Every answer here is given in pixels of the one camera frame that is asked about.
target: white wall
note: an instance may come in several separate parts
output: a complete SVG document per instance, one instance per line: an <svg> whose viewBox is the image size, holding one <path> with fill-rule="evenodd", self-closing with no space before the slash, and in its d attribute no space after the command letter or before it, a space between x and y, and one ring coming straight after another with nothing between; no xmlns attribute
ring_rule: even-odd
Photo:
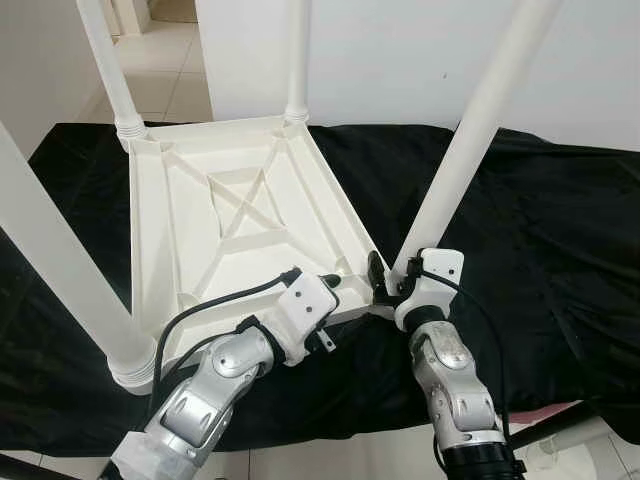
<svg viewBox="0 0 640 480"><path fill-rule="evenodd" d="M0 1L0 118L26 158L98 87L75 1Z"/></svg>
<svg viewBox="0 0 640 480"><path fill-rule="evenodd" d="M217 120L278 114L287 0L197 0ZM310 122L454 128L514 0L316 0ZM566 0L504 126L640 148L640 2Z"/></svg>

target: black cloth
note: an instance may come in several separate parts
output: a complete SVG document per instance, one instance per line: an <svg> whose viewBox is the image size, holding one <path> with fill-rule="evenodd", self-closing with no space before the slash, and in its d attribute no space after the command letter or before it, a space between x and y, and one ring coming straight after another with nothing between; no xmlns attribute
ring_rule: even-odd
<svg viewBox="0 0 640 480"><path fill-rule="evenodd" d="M421 125L310 131L391 263L452 132ZM56 125L30 164L129 306L128 159L114 127ZM506 130L496 136L441 246L464 252L462 285L505 339L511 411L588 399L620 435L640 441L639 211L638 153ZM501 408L486 324L460 295L452 312ZM276 367L255 383L218 449L427 421L407 338L391 322L367 315L329 333L335 352ZM113 382L100 350L3 234L0 448L109 455L145 404Z"/></svg>

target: tiled floor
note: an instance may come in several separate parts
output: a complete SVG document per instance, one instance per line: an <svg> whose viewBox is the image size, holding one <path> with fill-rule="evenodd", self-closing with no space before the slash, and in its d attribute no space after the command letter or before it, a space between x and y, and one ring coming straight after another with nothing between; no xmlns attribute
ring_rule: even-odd
<svg viewBox="0 0 640 480"><path fill-rule="evenodd" d="M144 120L213 120L196 24L152 22L148 33L121 37L115 49ZM104 92L81 120L113 123L113 111Z"/></svg>
<svg viewBox="0 0 640 480"><path fill-rule="evenodd" d="M197 25L153 22L141 37L123 37L116 47L134 102L145 120L212 120ZM113 123L109 102L101 98L84 121ZM317 440L286 447L214 454L197 479L298 480L444 478L431 454L430 426L356 435L349 440ZM54 458L34 452L2 452L42 467L95 479L106 458ZM529 458L528 480L630 480L640 478L640 447L616 435L561 452Z"/></svg>

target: black fabric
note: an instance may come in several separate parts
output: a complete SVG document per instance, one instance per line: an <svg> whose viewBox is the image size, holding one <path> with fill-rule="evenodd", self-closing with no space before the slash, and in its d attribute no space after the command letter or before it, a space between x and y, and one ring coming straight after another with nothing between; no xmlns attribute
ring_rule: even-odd
<svg viewBox="0 0 640 480"><path fill-rule="evenodd" d="M420 125L310 130L392 262L452 132ZM129 305L128 161L113 126L56 125L30 163ZM463 286L507 339L511 411L586 398L624 438L640 441L639 210L638 153L512 131L496 136L441 246L465 253ZM452 312L498 403L496 350L482 318L461 296ZM328 330L339 348L257 381L219 449L427 421L407 338L391 322L367 315ZM145 404L112 381L102 353L0 239L0 448L108 455Z"/></svg>

